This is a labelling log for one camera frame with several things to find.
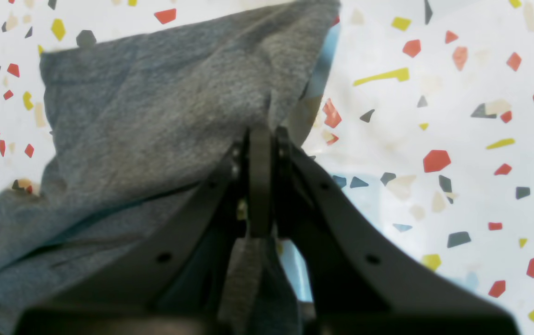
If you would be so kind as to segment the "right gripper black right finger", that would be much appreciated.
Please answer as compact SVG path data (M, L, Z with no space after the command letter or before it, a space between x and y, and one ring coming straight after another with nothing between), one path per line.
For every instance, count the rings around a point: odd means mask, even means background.
M274 225L309 271L316 319L307 335L518 334L505 310L386 239L283 128L262 131L263 236Z

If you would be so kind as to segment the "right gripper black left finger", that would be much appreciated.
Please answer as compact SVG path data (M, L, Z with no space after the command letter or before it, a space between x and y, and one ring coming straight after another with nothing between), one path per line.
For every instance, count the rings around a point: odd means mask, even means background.
M218 320L237 238L263 236L263 130L248 131L176 215L116 262L27 310L17 335L231 335Z

